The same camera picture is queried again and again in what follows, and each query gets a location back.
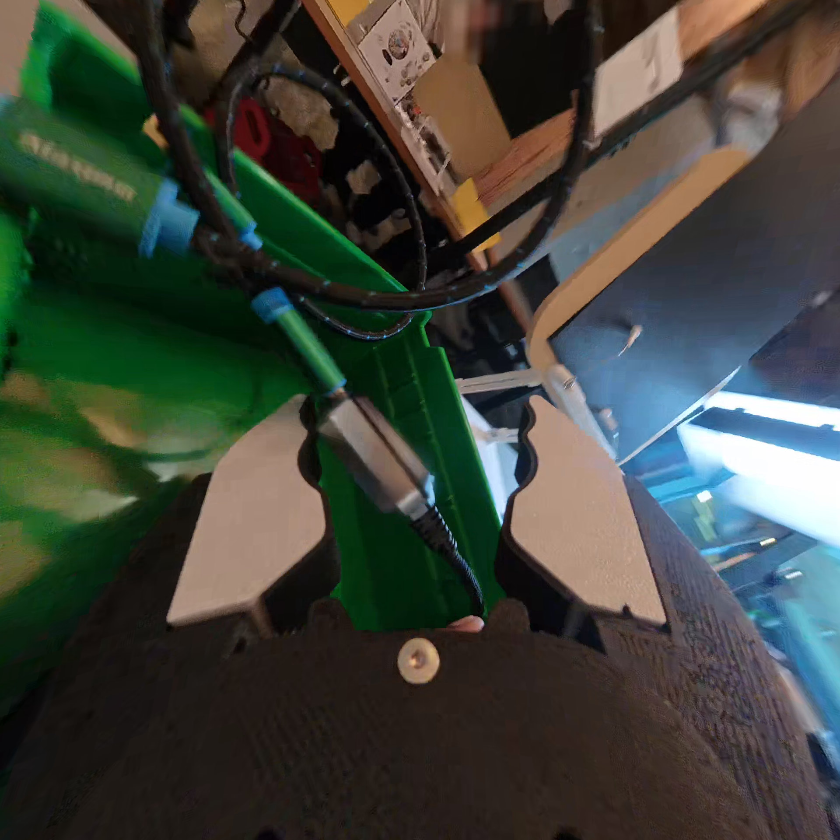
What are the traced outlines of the bright white light panel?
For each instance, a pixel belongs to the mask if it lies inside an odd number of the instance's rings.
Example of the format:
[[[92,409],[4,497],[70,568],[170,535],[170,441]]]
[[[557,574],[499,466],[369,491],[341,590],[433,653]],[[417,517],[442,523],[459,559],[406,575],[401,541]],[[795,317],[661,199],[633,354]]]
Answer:
[[[838,549],[838,408],[719,391],[677,433],[721,498]]]

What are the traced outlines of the white paper notice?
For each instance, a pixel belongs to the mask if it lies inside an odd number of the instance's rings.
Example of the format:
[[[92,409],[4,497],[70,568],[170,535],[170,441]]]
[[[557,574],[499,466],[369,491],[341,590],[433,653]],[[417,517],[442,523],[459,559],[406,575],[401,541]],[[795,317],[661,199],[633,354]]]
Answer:
[[[684,62],[673,7],[602,63],[595,73],[592,133],[605,136],[677,83]]]

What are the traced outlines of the black silver adapter hub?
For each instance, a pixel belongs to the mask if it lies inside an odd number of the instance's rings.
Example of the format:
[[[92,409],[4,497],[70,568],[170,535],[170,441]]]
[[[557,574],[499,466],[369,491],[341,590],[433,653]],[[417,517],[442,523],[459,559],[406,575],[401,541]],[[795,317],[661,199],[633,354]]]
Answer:
[[[434,477],[370,400],[332,402],[318,432],[380,511],[414,522],[434,508]]]

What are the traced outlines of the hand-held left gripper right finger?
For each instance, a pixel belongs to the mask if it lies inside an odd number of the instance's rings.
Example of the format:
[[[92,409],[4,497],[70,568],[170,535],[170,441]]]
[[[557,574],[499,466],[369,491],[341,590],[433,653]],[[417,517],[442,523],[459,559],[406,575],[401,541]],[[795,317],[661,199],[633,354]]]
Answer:
[[[523,407],[517,487],[496,556],[506,597],[536,632],[595,632],[597,618],[659,631],[663,597],[620,468],[541,396]]]

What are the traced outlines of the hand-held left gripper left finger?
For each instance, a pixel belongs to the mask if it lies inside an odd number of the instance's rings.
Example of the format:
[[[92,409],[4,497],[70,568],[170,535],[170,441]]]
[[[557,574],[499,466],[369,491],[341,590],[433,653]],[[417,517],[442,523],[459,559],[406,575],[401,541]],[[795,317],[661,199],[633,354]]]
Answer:
[[[340,582],[340,550],[309,401],[294,395],[241,437],[209,480],[166,621],[246,616],[303,628]]]

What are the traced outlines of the green plastic bin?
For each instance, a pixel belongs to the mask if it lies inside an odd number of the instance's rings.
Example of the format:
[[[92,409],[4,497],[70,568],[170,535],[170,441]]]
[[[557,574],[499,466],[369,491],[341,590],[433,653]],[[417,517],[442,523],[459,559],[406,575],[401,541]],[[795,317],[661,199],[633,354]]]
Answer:
[[[153,166],[132,59],[41,2],[21,92]],[[244,204],[275,259],[377,290],[397,283],[294,195],[236,154]],[[2,720],[51,669],[106,581],[164,509],[234,441],[311,390],[277,328],[201,256],[137,248],[2,206]],[[502,597],[500,520],[445,352],[415,318],[381,342],[313,324],[349,378],[415,448],[488,607]],[[320,444],[358,628],[440,626],[469,606],[447,564],[379,512]]]

